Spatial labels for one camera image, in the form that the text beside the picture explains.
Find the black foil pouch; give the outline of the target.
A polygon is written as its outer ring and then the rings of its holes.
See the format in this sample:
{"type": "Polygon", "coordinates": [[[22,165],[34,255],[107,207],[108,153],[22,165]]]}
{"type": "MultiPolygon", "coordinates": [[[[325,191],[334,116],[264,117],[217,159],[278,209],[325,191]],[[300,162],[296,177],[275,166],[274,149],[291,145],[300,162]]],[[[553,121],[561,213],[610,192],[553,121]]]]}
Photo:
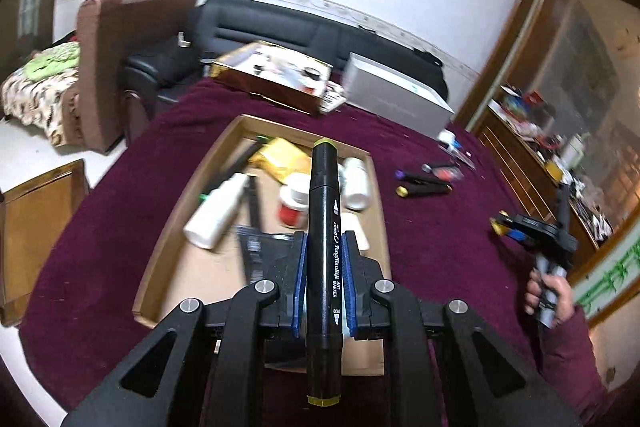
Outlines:
{"type": "Polygon", "coordinates": [[[293,288],[302,234],[270,234],[246,225],[237,225],[235,233],[247,285],[272,280],[285,289],[293,288]]]}

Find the black marker olive cap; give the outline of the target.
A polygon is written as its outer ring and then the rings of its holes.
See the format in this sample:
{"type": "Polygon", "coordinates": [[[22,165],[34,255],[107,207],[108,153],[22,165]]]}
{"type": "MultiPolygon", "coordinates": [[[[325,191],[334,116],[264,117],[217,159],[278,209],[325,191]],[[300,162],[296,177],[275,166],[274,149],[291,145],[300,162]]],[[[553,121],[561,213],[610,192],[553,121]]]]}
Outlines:
{"type": "Polygon", "coordinates": [[[341,191],[337,148],[321,139],[311,151],[306,254],[308,402],[341,399],[343,289],[341,191]]]}

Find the yellow cylindrical container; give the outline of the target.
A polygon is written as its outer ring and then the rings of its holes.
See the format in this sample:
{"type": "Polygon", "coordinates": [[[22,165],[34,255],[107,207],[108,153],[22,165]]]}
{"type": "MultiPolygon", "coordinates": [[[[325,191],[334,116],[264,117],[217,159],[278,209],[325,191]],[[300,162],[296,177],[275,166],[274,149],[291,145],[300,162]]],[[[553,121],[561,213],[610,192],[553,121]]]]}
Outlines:
{"type": "Polygon", "coordinates": [[[509,217],[509,215],[504,210],[501,210],[498,215],[489,219],[492,231],[494,231],[496,235],[505,236],[510,233],[510,228],[506,225],[507,217],[509,217]]]}

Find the white square charger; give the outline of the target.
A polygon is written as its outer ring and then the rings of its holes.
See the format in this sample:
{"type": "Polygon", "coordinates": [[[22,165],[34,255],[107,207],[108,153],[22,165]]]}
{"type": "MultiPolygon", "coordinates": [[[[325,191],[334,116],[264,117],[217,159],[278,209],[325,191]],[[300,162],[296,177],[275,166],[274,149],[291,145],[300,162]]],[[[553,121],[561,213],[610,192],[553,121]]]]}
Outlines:
{"type": "Polygon", "coordinates": [[[356,236],[359,250],[366,253],[370,249],[370,244],[356,213],[343,211],[341,213],[341,231],[343,233],[352,232],[356,236]]]}

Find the white spray bottle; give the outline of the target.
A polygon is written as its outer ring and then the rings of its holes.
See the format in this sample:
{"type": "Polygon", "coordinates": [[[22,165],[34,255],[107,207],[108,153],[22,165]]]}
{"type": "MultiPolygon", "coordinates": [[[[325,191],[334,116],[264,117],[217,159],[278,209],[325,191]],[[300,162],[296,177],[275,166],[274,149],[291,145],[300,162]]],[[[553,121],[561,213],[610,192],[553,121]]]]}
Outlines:
{"type": "Polygon", "coordinates": [[[183,227],[189,243],[209,251],[216,246],[238,210],[247,179],[246,173],[235,173],[198,206],[183,227]]]}

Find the black marker yellow cap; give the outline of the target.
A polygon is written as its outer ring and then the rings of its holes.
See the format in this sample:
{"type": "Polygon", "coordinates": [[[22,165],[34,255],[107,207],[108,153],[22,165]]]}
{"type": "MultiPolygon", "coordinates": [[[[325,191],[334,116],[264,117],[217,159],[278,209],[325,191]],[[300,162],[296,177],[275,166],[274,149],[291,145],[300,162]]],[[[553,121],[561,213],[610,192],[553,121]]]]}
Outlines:
{"type": "Polygon", "coordinates": [[[396,194],[404,199],[448,195],[451,191],[448,183],[408,184],[396,188],[396,194]]]}

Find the black comb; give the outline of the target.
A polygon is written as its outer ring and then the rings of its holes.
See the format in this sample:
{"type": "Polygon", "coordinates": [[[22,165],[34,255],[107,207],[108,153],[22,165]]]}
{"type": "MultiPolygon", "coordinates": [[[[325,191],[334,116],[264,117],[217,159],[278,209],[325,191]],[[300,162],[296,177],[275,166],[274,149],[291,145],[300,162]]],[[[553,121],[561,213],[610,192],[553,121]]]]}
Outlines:
{"type": "Polygon", "coordinates": [[[260,210],[257,176],[248,177],[246,197],[250,226],[257,231],[260,231],[262,229],[262,210],[260,210]]]}

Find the black marker purple cap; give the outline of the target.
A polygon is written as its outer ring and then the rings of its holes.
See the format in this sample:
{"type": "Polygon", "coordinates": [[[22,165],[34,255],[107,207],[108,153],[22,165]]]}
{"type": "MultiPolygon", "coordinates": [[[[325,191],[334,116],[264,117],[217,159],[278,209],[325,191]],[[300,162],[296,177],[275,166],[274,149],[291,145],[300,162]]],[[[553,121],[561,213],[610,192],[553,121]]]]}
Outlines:
{"type": "Polygon", "coordinates": [[[437,176],[431,176],[426,173],[414,173],[400,169],[395,171],[395,179],[399,182],[405,182],[413,185],[448,185],[447,181],[438,179],[437,176]]]}

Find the yellow foil packet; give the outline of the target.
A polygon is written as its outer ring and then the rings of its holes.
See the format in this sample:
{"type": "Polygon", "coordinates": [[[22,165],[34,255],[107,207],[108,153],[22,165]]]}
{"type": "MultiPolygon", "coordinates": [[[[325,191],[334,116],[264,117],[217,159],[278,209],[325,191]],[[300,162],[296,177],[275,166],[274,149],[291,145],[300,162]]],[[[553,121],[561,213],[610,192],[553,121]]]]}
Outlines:
{"type": "Polygon", "coordinates": [[[254,168],[264,170],[281,184],[285,184],[293,173],[311,172],[310,156],[283,138],[270,140],[248,162],[254,168]]]}

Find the small white bottle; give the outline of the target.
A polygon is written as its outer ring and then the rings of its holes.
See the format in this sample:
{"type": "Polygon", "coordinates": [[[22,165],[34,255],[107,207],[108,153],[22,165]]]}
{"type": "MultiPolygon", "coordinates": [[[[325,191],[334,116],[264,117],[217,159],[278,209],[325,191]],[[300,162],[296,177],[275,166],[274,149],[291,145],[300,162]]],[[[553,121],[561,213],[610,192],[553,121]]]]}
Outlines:
{"type": "Polygon", "coordinates": [[[454,132],[444,129],[439,133],[437,137],[437,141],[441,146],[446,148],[457,148],[458,141],[456,140],[456,135],[454,132]]]}

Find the gold open box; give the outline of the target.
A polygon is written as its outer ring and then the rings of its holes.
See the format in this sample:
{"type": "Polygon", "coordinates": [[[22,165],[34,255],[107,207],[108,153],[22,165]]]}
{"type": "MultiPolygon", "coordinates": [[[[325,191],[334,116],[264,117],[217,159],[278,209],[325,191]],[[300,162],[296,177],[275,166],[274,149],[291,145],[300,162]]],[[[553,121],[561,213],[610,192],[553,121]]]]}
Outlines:
{"type": "Polygon", "coordinates": [[[302,52],[258,40],[214,58],[208,73],[230,89],[317,115],[332,66],[302,52]]]}

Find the grey rectangular box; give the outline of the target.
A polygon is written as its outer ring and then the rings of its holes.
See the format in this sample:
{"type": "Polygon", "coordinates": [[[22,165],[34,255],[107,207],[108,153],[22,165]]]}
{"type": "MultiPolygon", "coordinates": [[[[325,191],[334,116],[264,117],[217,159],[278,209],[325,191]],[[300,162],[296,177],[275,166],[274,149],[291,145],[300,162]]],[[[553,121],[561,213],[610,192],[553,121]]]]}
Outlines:
{"type": "Polygon", "coordinates": [[[370,58],[351,53],[343,70],[347,103],[436,139],[454,111],[431,87],[370,58]]]}

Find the black leather sofa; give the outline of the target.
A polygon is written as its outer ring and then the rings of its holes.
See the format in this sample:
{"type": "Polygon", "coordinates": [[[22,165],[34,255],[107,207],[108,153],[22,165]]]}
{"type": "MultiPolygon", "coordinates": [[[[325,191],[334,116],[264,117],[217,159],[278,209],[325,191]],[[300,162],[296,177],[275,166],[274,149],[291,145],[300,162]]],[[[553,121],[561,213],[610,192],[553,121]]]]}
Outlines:
{"type": "Polygon", "coordinates": [[[177,35],[130,52],[122,60],[118,87],[140,96],[150,116],[178,102],[202,78],[203,58],[215,58],[262,40],[310,55],[341,75],[356,53],[386,65],[434,89],[449,90],[442,61],[409,49],[372,30],[254,0],[207,0],[192,9],[177,35]],[[178,45],[178,36],[189,45],[178,45]]]}

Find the wooden chair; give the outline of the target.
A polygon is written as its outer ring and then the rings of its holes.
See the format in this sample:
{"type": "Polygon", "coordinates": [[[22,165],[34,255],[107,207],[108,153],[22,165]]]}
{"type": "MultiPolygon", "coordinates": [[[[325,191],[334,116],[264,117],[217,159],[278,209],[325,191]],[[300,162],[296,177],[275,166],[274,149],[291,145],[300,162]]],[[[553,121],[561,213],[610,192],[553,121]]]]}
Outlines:
{"type": "Polygon", "coordinates": [[[51,249],[88,193],[78,159],[1,195],[2,326],[21,323],[51,249]]]}

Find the floral blanket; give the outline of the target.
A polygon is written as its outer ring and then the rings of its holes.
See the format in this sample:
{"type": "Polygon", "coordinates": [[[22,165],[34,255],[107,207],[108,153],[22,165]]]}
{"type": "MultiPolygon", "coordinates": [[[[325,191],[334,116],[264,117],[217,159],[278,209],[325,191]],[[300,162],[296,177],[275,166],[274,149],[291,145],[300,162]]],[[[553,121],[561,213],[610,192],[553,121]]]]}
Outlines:
{"type": "Polygon", "coordinates": [[[54,147],[82,145],[80,46],[69,41],[34,52],[1,85],[4,115],[43,131],[54,147]]]}

